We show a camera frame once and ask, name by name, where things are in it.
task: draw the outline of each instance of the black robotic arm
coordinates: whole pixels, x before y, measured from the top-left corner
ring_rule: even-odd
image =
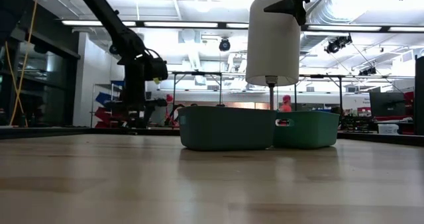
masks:
[[[166,61],[145,47],[141,38],[126,27],[106,0],[83,0],[99,19],[112,39],[111,51],[121,56],[125,66],[124,102],[132,108],[144,109],[144,82],[168,78]],[[0,44],[4,44],[32,0],[0,0]]]

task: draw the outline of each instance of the ceiling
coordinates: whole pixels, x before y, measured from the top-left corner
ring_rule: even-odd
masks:
[[[38,0],[38,2],[61,19],[95,19],[82,0]],[[108,0],[108,2],[112,8],[120,11],[119,16],[122,20],[245,23],[248,22],[249,7],[253,0]],[[310,23],[358,25],[424,23],[422,0],[312,0],[306,5],[306,9],[308,8],[313,8],[308,16]],[[156,50],[169,64],[182,64],[183,60],[191,60],[193,51],[200,61],[226,63],[231,57],[230,54],[243,53],[247,49],[246,30],[199,30],[200,34],[228,37],[231,42],[231,50],[228,52],[219,51],[218,40],[206,40],[188,46],[181,42],[179,37],[181,29],[134,28],[134,30],[142,34],[147,47]],[[107,49],[110,46],[111,40],[103,28],[89,28],[85,31],[88,31],[90,39],[102,48]],[[369,64],[367,60],[370,62],[375,60],[377,68],[386,69],[390,68],[392,61],[404,52],[421,54],[424,48],[424,34],[351,35],[354,45],[348,45],[333,55],[324,52],[324,47],[328,45],[328,40],[334,38],[333,36],[303,36],[301,50],[308,55],[299,59],[301,73],[357,74]]]

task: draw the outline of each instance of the teal basket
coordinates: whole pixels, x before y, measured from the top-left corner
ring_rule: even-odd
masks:
[[[275,111],[193,106],[178,110],[181,143],[192,150],[264,150],[272,146]]]
[[[312,149],[334,145],[339,115],[321,111],[277,113],[274,147]]]

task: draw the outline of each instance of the person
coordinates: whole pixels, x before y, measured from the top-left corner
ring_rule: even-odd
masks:
[[[283,96],[283,105],[280,108],[282,112],[292,112],[292,99],[289,95]]]

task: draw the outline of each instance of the cable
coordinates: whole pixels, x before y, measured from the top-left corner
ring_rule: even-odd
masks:
[[[18,88],[16,87],[16,82],[15,82],[16,81],[15,75],[14,75],[13,69],[12,69],[11,57],[9,55],[9,45],[7,44],[7,42],[5,43],[5,50],[6,50],[7,63],[9,64],[9,69],[10,69],[11,75],[12,75],[13,87],[15,88],[15,93],[18,94]],[[22,101],[21,101],[20,97],[17,97],[17,98],[18,98],[19,106],[21,108],[21,113],[25,114],[24,109],[22,107]],[[25,116],[25,125],[26,125],[26,127],[28,127],[27,116]]]
[[[35,20],[35,13],[37,10],[37,0],[34,0],[34,10],[32,11],[32,18],[31,18],[31,24],[30,24],[30,28],[29,28],[29,35],[28,35],[28,43],[31,43],[31,36],[32,36],[32,29],[34,28],[34,20]],[[28,60],[28,53],[29,53],[29,49],[26,50],[25,52],[25,58],[24,58],[24,63],[22,66],[22,72],[21,72],[21,79],[19,80],[19,89],[18,92],[16,94],[16,99],[15,99],[15,107],[13,108],[13,114],[12,114],[12,118],[11,118],[11,122],[9,123],[9,125],[13,124],[13,119],[15,119],[15,115],[16,115],[16,109],[18,106],[18,99],[19,99],[19,95],[21,94],[21,90],[22,90],[22,82],[24,80],[24,72],[25,72],[25,67],[27,66],[27,60]]]
[[[356,49],[356,51],[358,51],[359,52],[359,54],[366,60],[366,62],[367,63],[369,63],[372,67],[374,67],[372,64],[371,64],[371,62],[368,60],[368,59],[366,59],[366,57],[361,53],[361,51],[359,51],[359,49],[355,46],[355,44],[353,44],[352,43],[352,45],[353,45],[353,47]],[[387,79],[387,77],[385,77],[385,76],[383,76],[383,74],[381,74],[381,72],[379,72],[378,70],[377,70],[377,68],[375,68],[376,69],[376,72],[378,72],[379,73],[379,75],[380,76],[382,76],[384,79],[386,79],[386,81],[388,82],[388,83],[390,83],[390,85],[392,85],[394,88],[396,88],[398,91],[400,91],[400,92],[402,92],[402,93],[404,93],[403,91],[401,91],[399,88],[397,88],[394,84],[393,84],[393,82],[391,82],[391,81],[389,81],[389,79]]]

